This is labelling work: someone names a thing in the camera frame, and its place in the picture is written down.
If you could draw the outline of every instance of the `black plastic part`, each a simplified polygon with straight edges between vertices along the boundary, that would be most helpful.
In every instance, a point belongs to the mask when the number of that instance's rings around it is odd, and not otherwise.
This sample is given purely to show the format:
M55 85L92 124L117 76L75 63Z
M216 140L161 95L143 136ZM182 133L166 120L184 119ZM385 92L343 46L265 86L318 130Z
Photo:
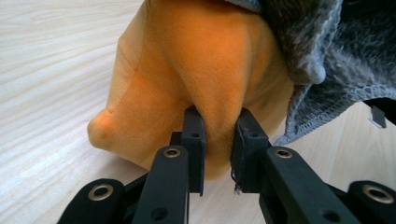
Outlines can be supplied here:
M127 209L122 221L123 224L131 223L131 221L134 219L134 213L136 212L140 195L142 194L143 187L145 187L147 177L148 174L142 175L125 186L124 199L127 204Z
M103 200L93 201L90 199L90 191L94 190L95 196L109 196ZM123 202L124 186L118 180L98 179L83 187L74 199L67 205L58 223L121 223L125 214L126 205Z
M396 223L395 200L393 189L373 181L356 181L349 186L346 205L361 223Z
M236 121L231 157L231 177L235 190L244 193L260 192L260 152L270 147L267 134L245 108Z
M172 132L169 146L181 146L181 132Z
M188 223L189 192L187 149L178 146L161 148L148 173L132 223Z
M380 110L384 111L385 118L396 125L396 100L389 98L377 98L373 100L364 101L368 106L376 106Z
M189 151L190 192L204 194L205 177L205 124L195 106L184 112L181 145Z
M381 128L387 128L387 123L385 122L385 113L380 110L375 105L372 106L372 119L373 122L378 124Z
M288 213L276 196L260 194L259 205L266 224L288 223Z
M262 181L270 181L272 186L276 186L274 191L287 212L287 223L359 223L294 150L270 147L263 153L262 164L267 173ZM272 209L265 205L276 196L262 193L261 206L264 215L274 214L264 210ZM268 223L273 223L272 220L282 218L265 219Z

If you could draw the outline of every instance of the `white wood surface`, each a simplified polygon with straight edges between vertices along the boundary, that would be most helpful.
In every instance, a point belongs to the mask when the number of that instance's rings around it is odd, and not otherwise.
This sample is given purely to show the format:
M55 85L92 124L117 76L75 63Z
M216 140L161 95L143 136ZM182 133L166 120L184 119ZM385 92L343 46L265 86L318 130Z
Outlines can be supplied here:
M118 37L141 1L0 2L0 223L55 223L84 185L145 171L93 148L88 121L105 106ZM352 106L290 144L340 189L371 179L396 189L396 129ZM190 223L263 223L257 195L226 176L191 195Z

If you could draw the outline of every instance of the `gray fuzzy fabric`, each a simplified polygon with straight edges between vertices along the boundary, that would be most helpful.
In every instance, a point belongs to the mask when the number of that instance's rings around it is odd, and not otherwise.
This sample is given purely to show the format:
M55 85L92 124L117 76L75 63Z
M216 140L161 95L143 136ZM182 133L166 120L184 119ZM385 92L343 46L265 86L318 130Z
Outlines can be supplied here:
M260 3L229 2L250 10ZM341 0L263 0L255 8L274 30L295 83L285 135L275 145L297 140L358 101L396 99L395 1L342 22Z

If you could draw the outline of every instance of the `metal screw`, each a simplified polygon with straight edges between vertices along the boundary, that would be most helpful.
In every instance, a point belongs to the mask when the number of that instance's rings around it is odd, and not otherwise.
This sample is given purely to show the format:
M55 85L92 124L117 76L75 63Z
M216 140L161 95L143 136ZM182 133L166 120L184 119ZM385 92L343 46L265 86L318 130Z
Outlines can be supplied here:
M93 187L88 193L88 198L92 201L102 201L108 198L113 193L113 186L108 184L101 184Z
M278 149L275 151L275 154L283 159L290 159L293 154L291 154L291 152L287 151L286 149Z
M174 157L178 157L180 155L180 150L176 149L176 148L169 148L166 149L165 152L163 153L163 155L167 158L174 158Z
M369 198L379 202L379 203L393 203L393 197L387 193L386 191L382 190L379 187L372 186L372 185L364 185L363 186L363 193L367 195Z

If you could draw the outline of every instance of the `orange plush toy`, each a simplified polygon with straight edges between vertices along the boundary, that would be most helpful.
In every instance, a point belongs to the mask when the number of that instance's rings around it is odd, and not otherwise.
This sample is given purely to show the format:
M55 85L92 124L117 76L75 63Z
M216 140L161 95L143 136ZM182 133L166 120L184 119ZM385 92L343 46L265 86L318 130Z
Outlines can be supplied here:
M259 14L218 0L146 0L120 37L106 108L91 143L146 169L181 131L184 110L205 120L205 177L230 170L233 130L247 107L271 134L293 84Z

